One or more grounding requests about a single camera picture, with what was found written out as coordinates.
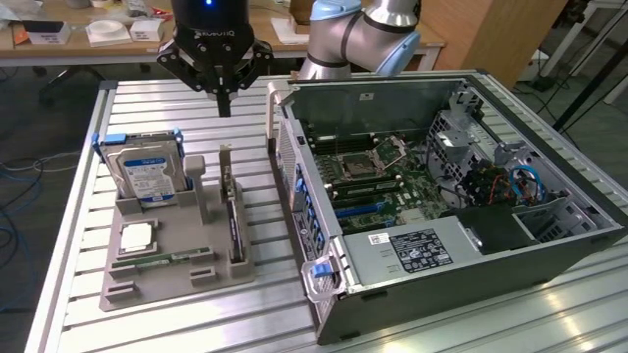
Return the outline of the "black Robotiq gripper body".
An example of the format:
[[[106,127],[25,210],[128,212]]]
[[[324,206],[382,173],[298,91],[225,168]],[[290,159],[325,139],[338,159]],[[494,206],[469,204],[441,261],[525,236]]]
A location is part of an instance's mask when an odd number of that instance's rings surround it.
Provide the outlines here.
[[[236,64],[254,41],[249,2],[181,0],[170,4],[173,40],[190,60],[186,72],[196,81],[193,86],[208,93],[236,92]]]

